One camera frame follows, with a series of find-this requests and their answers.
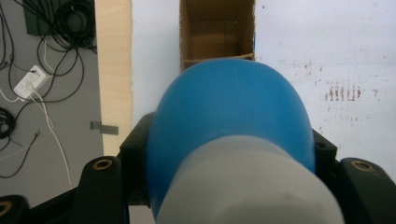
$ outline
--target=white power adapter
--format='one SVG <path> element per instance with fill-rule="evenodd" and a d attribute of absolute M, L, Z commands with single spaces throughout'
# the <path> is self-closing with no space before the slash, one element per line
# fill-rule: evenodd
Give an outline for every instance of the white power adapter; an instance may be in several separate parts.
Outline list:
<path fill-rule="evenodd" d="M 49 78 L 37 65 L 34 65 L 30 72 L 21 79 L 17 86 L 15 86 L 14 91 L 21 97 L 21 100 L 29 98 L 33 91 L 37 91 Z"/>

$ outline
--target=wooden board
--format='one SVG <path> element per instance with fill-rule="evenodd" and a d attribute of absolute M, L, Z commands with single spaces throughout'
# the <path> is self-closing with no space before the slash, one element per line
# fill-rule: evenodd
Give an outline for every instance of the wooden board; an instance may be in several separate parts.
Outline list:
<path fill-rule="evenodd" d="M 104 134 L 104 153 L 117 155 L 132 130 L 132 2 L 96 0 L 95 12 L 102 123 L 119 127 Z"/>

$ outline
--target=cardboard box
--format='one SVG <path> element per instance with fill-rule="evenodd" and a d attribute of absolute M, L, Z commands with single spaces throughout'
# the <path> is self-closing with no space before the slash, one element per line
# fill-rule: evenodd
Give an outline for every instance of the cardboard box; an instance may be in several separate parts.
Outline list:
<path fill-rule="evenodd" d="M 255 0 L 180 0 L 181 70 L 214 58 L 254 60 Z"/>

